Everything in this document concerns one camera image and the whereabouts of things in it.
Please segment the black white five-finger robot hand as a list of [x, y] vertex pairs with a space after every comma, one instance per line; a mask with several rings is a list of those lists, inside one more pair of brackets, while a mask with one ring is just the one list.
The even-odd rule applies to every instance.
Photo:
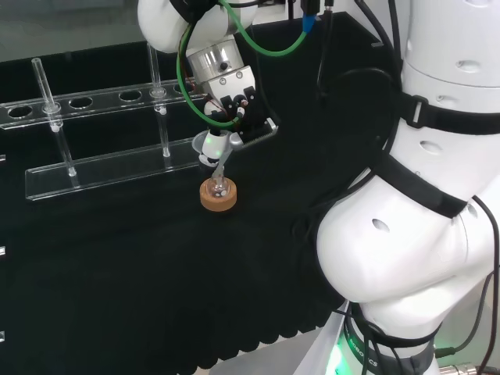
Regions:
[[218, 124], [210, 124], [192, 142], [203, 166], [222, 169], [232, 151], [249, 148], [277, 133], [279, 120], [249, 66], [208, 80], [205, 89], [203, 113]]

